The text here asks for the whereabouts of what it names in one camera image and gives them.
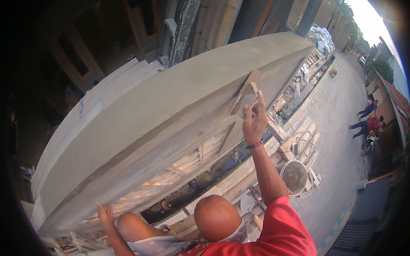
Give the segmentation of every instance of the parked car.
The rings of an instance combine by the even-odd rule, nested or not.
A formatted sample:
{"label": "parked car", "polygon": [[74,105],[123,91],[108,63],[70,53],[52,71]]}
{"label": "parked car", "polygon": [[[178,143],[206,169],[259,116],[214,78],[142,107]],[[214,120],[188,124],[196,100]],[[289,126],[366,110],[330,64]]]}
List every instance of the parked car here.
{"label": "parked car", "polygon": [[361,56],[361,57],[358,59],[358,62],[360,63],[360,65],[362,65],[362,67],[364,67],[364,64],[366,63],[366,61],[364,60],[363,56]]}

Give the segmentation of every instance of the brick paved street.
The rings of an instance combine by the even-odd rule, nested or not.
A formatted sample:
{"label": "brick paved street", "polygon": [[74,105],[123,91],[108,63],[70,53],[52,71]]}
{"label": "brick paved street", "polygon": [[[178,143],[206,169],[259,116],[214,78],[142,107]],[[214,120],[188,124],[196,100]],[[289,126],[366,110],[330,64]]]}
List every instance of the brick paved street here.
{"label": "brick paved street", "polygon": [[[358,122],[356,113],[367,100],[364,70],[354,63],[354,56],[338,52],[335,55],[338,74],[334,79],[324,77],[320,81],[323,88],[306,111],[316,124],[315,131],[321,134],[316,145],[319,157],[312,168],[322,180],[310,196],[290,199],[317,248],[331,232],[346,203],[353,199],[356,183],[360,181],[362,138],[352,139],[354,133],[348,126]],[[258,236],[255,230],[249,238],[255,241]]]}

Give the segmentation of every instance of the pile of sacks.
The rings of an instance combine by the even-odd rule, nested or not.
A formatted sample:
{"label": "pile of sacks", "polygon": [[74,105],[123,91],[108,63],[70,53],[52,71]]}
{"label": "pile of sacks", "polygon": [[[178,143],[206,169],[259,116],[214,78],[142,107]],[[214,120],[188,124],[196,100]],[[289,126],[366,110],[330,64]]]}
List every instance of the pile of sacks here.
{"label": "pile of sacks", "polygon": [[326,59],[328,59],[335,51],[335,45],[332,42],[332,36],[329,34],[329,31],[318,25],[314,25],[310,28],[310,34],[316,37],[316,48],[325,55]]}

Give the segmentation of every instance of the red shirt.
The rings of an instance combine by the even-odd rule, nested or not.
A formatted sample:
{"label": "red shirt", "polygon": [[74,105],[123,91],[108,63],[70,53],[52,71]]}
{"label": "red shirt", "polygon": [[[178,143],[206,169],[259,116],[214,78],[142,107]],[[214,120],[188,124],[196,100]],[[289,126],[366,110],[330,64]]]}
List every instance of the red shirt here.
{"label": "red shirt", "polygon": [[380,129],[380,119],[378,116],[374,116],[367,121],[367,128],[369,131],[378,131]]}
{"label": "red shirt", "polygon": [[256,242],[217,242],[197,245],[178,256],[316,256],[317,251],[298,214],[290,207],[289,198],[273,201],[265,212],[263,229]]}

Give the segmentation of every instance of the person in red shirt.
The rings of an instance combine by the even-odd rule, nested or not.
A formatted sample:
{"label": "person in red shirt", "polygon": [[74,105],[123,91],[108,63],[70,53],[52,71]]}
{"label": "person in red shirt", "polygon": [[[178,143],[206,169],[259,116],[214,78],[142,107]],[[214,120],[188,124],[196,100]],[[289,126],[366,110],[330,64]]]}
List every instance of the person in red shirt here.
{"label": "person in red shirt", "polygon": [[242,131],[251,150],[263,202],[267,209],[256,242],[246,240],[244,220],[225,198],[211,195],[195,207],[195,223],[202,240],[185,241],[144,223],[133,213],[123,214],[114,225],[112,205],[99,203],[101,220],[116,256],[211,256],[286,255],[315,256],[313,240],[300,217],[289,205],[288,189],[267,155],[262,134],[267,124],[265,102],[258,91],[255,113],[244,106]]}
{"label": "person in red shirt", "polygon": [[351,129],[356,129],[359,127],[362,128],[360,132],[353,135],[353,138],[356,138],[362,134],[364,134],[364,136],[367,136],[369,132],[371,131],[376,132],[380,128],[383,128],[385,125],[383,120],[384,120],[383,116],[380,116],[380,118],[378,116],[374,116],[368,121],[361,121],[361,122],[358,122],[357,124],[349,125],[349,129],[351,130]]}

